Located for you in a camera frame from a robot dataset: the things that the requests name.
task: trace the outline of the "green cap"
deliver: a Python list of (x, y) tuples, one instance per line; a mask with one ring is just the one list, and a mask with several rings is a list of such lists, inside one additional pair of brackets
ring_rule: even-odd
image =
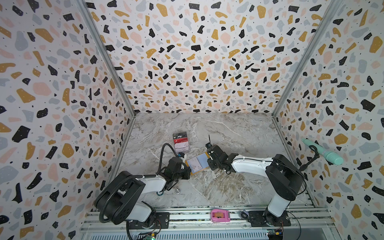
[(344, 162), (344, 159), (335, 152), (330, 152), (326, 159), (335, 165), (341, 165)]

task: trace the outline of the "terrazzo pattern wallpaper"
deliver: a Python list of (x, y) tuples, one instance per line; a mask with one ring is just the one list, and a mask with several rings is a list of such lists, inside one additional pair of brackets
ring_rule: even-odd
[(126, 106), (73, 1), (0, 1), (0, 37), (0, 239), (76, 239)]
[(137, 113), (268, 113), (330, 0), (86, 2)]
[(340, 8), (277, 117), (299, 165), (314, 156), (302, 137), (344, 158), (321, 157), (305, 177), (345, 240), (384, 238), (383, 4)]

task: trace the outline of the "pink tape dispenser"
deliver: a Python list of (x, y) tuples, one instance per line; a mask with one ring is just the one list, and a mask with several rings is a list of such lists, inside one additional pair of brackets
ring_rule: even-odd
[(228, 210), (214, 209), (211, 211), (212, 222), (229, 222), (231, 217)]

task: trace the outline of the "mint green tube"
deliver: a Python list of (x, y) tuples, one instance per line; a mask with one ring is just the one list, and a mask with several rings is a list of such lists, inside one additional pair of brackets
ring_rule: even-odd
[(335, 165), (341, 165), (344, 162), (344, 159), (340, 157), (337, 153), (328, 151), (319, 144), (316, 144), (309, 139), (302, 138), (301, 141), (307, 146), (315, 146), (319, 154), (322, 155), (328, 162), (331, 162)]

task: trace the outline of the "robotic arm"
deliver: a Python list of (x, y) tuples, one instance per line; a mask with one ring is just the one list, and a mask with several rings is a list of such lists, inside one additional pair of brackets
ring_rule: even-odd
[[(227, 155), (220, 147), (212, 146), (211, 143), (205, 146), (210, 156), (208, 164), (211, 170), (219, 168), (225, 170), (227, 174), (249, 172), (269, 178), (276, 194), (263, 213), (249, 216), (248, 221), (254, 227), (281, 226), (281, 222), (285, 220), (286, 207), (296, 199), (304, 182), (303, 174), (281, 154), (269, 158), (254, 158), (236, 153)], [(132, 175), (122, 171), (94, 202), (95, 207), (100, 210), (100, 221), (120, 224), (129, 219), (136, 220), (142, 228), (153, 227), (157, 218), (156, 210), (145, 202), (138, 203), (140, 195), (170, 190), (180, 179), (189, 179), (190, 173), (191, 169), (178, 157), (171, 158), (168, 166), (162, 168), (158, 174)]]

